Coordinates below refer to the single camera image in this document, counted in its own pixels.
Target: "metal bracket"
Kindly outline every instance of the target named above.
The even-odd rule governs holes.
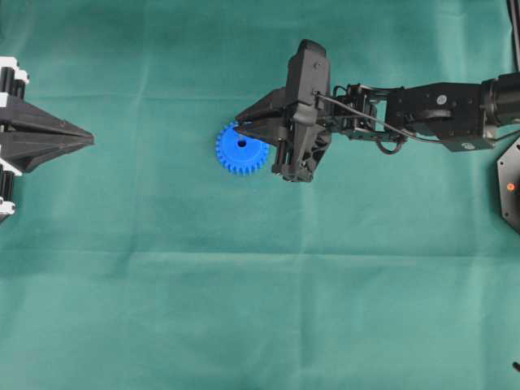
[[[499,158],[496,166],[502,217],[520,233],[520,138]]]

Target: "cable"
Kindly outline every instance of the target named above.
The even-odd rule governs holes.
[[[512,137],[512,136],[516,136],[519,133],[520,133],[520,130],[515,130],[514,132],[508,132],[504,136],[499,136],[498,138],[490,138],[490,140],[493,141],[493,142],[500,142],[500,141],[505,140],[506,138],[509,138],[509,137]]]
[[[401,148],[403,147],[403,145],[405,144],[405,140],[406,138],[401,138],[399,140],[399,142],[397,142],[397,145],[396,147],[394,148],[394,150],[389,150],[387,148],[385,148],[383,146],[383,144],[381,143],[381,140],[375,140],[375,144],[377,145],[377,147],[379,148],[379,150],[381,150],[383,153],[385,154],[388,154],[389,156],[391,156],[392,154],[396,154],[397,152],[399,152],[401,150]]]
[[[429,143],[429,144],[440,144],[440,141],[437,141],[437,140],[428,140],[427,138],[421,138],[420,136],[415,136],[414,134],[412,134],[411,132],[408,132],[404,129],[399,129],[399,128],[394,128],[392,125],[384,122],[383,120],[381,119],[377,119],[375,118],[374,116],[372,115],[368,115],[368,114],[365,114],[361,111],[358,111],[356,110],[355,108],[352,108],[352,107],[349,107],[341,102],[338,102],[337,100],[334,100],[330,97],[327,97],[327,96],[323,96],[323,95],[320,95],[319,93],[316,94],[316,97],[317,98],[320,98],[322,100],[325,100],[327,102],[330,102],[330,103],[333,103],[333,104],[336,104],[337,106],[341,107],[341,108],[344,108],[345,110],[347,111],[350,111],[356,115],[360,115],[360,116],[363,116],[367,119],[370,119],[370,120],[373,120],[375,122],[377,122],[378,124],[381,124],[383,125],[384,127],[386,128],[389,128],[390,130],[392,130],[393,132],[396,132],[398,134],[401,134],[402,136],[405,136],[405,137],[409,137],[413,140],[416,140],[416,141],[420,141],[420,142],[426,142],[426,143]]]

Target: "gear teeth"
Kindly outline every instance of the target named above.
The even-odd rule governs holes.
[[[236,139],[235,127],[237,125],[238,123],[233,121],[220,131],[215,140],[215,153],[220,164],[233,175],[250,176],[265,165],[269,154],[269,145],[246,137],[246,140],[259,142],[259,147],[238,152],[238,147],[233,148],[233,141]],[[245,156],[248,156],[248,153],[250,154],[249,162],[246,162],[247,159],[244,160],[244,152],[246,152]]]

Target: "table surface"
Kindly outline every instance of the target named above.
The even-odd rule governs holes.
[[[512,72],[510,34],[501,0],[2,2],[28,102],[97,144],[16,184],[0,388],[518,388],[507,142],[334,136],[312,184],[215,157],[302,38],[333,84],[394,87]]]

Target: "white bracket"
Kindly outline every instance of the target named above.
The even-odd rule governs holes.
[[[22,80],[25,85],[29,84],[29,74],[20,69],[18,60],[15,57],[0,57],[0,68],[10,67],[15,71],[15,80]]]

